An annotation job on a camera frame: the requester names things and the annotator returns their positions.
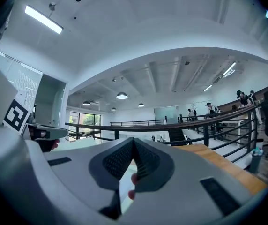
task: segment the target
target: railing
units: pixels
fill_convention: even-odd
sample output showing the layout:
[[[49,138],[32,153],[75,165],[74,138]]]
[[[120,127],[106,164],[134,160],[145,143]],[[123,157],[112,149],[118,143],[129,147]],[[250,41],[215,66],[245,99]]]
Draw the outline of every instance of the railing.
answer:
[[[216,114],[210,114],[210,118],[206,118],[204,120],[195,120],[191,122],[183,122],[183,123],[176,123],[176,124],[166,124],[166,125],[149,125],[149,126],[90,126],[90,125],[81,125],[81,124],[73,124],[73,123],[66,123],[68,126],[74,126],[77,129],[77,133],[79,133],[79,128],[90,128],[90,129],[96,129],[96,130],[105,130],[105,131],[114,131],[114,139],[119,138],[119,132],[120,131],[130,131],[130,132],[151,132],[151,131],[168,131],[173,129],[196,129],[196,131],[199,131],[199,129],[202,129],[203,137],[196,138],[196,139],[189,139],[189,140],[183,140],[183,141],[173,141],[173,142],[163,142],[165,144],[170,144],[171,146],[175,144],[182,143],[183,145],[193,142],[199,142],[203,141],[203,143],[206,146],[209,146],[209,140],[210,138],[216,139],[218,136],[231,134],[234,136],[237,136],[234,140],[231,140],[229,142],[226,142],[224,144],[221,144],[219,146],[213,147],[212,150],[216,150],[225,146],[228,146],[232,143],[238,143],[240,146],[227,153],[224,154],[224,157],[227,157],[243,148],[246,149],[246,153],[241,155],[240,157],[234,159],[232,162],[236,162],[237,160],[243,158],[246,156],[252,148],[256,146],[256,140],[257,140],[257,119],[256,119],[256,113],[255,106],[250,106],[242,109],[238,109],[235,111],[229,111],[229,112],[221,112]],[[208,117],[208,115],[199,115],[196,117]],[[227,123],[227,122],[243,122],[243,124],[237,126],[237,127],[230,127],[230,126],[222,126],[223,128],[230,128],[227,131],[218,132],[217,128],[219,128],[221,125],[220,123]],[[238,135],[232,133],[235,130],[243,129],[246,130],[246,133],[243,135]],[[93,135],[84,134],[85,136],[91,136],[97,139],[106,140],[106,141],[112,141],[113,139],[109,138],[102,138],[102,137],[96,137]],[[247,138],[246,143],[239,142],[242,138]]]
[[[131,121],[131,122],[110,122],[111,126],[131,127],[131,126],[153,126],[164,125],[164,120],[148,120],[148,121]]]

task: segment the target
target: staircase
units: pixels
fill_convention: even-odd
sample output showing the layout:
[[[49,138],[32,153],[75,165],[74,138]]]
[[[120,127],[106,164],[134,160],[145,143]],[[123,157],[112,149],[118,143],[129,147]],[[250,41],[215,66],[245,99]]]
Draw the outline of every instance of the staircase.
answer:
[[[168,134],[170,136],[171,142],[185,140],[185,137],[181,129],[173,129],[171,131],[168,131]],[[186,145],[186,144],[183,142],[179,142],[179,143],[177,142],[175,144],[171,144],[171,146],[180,146],[180,145]]]

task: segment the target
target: ceiling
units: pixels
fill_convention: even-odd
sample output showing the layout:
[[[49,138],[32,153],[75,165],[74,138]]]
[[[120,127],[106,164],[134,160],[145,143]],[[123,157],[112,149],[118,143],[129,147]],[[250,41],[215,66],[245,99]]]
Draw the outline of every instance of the ceiling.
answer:
[[[56,4],[53,13],[48,8],[50,2]],[[50,15],[51,19],[64,27],[63,32],[58,35],[27,16],[24,13],[26,5]],[[102,70],[89,73],[88,67],[93,62],[87,58],[92,54],[98,57],[106,53],[105,49],[98,50],[105,42],[111,41],[108,49],[117,46],[118,42],[114,42],[115,36],[123,32],[127,34],[128,30],[135,26],[152,21],[154,28],[160,27],[162,24],[156,24],[156,21],[164,17],[168,20],[168,24],[164,25],[170,26],[172,30],[178,19],[192,21],[194,18],[201,18],[224,27],[239,29],[245,37],[260,42],[268,32],[268,20],[264,15],[265,9],[256,0],[16,0],[4,38],[14,38],[56,61],[58,68],[52,72],[61,71],[56,73],[57,77],[61,76],[62,81],[69,80],[72,83],[75,78],[81,80],[85,74],[87,78],[101,74]],[[178,33],[175,29],[166,36],[177,37]],[[141,37],[137,36],[129,43],[139,44]],[[0,50],[8,55],[14,52],[9,45],[2,46]],[[121,54],[131,53],[131,49],[127,50],[122,45],[118,50]],[[102,61],[104,64],[110,58],[110,53],[107,53],[109,55]],[[68,105],[80,106],[83,100],[95,101],[96,104],[104,102],[118,105],[118,102],[122,103],[116,99],[120,91],[126,92],[133,101],[154,94],[183,91],[201,93],[234,61],[238,62],[235,66],[236,72],[243,72],[244,66],[250,64],[251,59],[226,52],[196,54],[194,51],[167,56],[158,54],[148,62],[133,61],[131,66],[118,68],[117,65],[121,62],[116,62],[115,69],[107,69],[107,72],[98,78],[85,78],[85,85],[69,96]],[[46,69],[45,73],[51,75],[52,72],[47,71],[49,61],[45,64],[39,61],[39,64],[40,70],[45,72]]]

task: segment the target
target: cap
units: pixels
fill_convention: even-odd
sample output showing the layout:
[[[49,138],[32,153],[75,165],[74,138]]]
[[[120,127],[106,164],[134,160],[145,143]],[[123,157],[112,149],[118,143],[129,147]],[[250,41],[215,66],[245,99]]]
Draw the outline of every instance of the cap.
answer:
[[[240,94],[241,94],[241,91],[238,90],[238,91],[236,92],[236,94],[237,94],[237,98],[239,98],[239,97],[240,97]]]

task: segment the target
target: hand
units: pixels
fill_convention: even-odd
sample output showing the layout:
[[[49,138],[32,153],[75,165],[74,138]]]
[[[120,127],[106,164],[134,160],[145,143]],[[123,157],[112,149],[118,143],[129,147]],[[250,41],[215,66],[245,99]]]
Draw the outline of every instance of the hand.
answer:
[[[136,172],[134,172],[134,173],[132,174],[132,176],[131,176],[131,181],[133,182],[134,185],[137,184],[137,173],[136,173]],[[129,196],[130,199],[133,200],[133,199],[135,198],[135,190],[130,190],[130,191],[128,192],[128,196]]]
[[[53,144],[51,150],[57,148],[57,147],[58,147],[58,143],[60,143],[60,140],[59,140],[59,139],[56,139],[56,140],[54,141],[54,144]]]

